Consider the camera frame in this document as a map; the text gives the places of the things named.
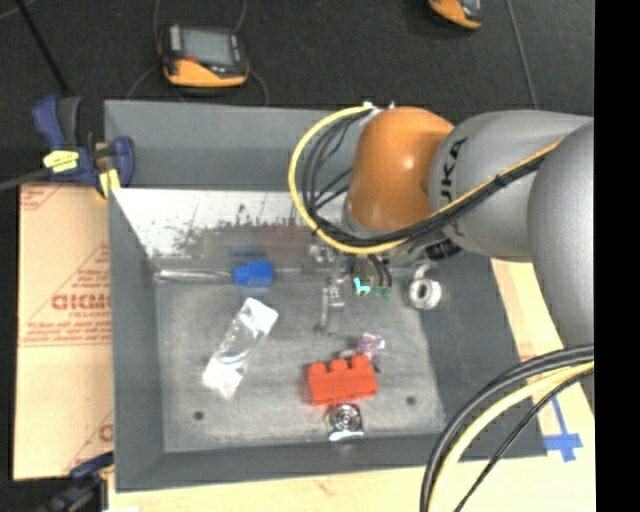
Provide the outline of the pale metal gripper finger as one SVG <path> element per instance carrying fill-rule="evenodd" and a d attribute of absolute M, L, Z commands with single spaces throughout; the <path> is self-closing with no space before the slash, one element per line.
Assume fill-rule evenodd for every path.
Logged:
<path fill-rule="evenodd" d="M 340 330 L 344 318 L 346 300 L 340 288 L 330 288 L 327 302 L 327 333 L 332 335 Z"/>
<path fill-rule="evenodd" d="M 325 286 L 322 288 L 321 307 L 318 323 L 314 326 L 314 333 L 322 335 L 326 331 L 330 303 L 330 288 Z"/>

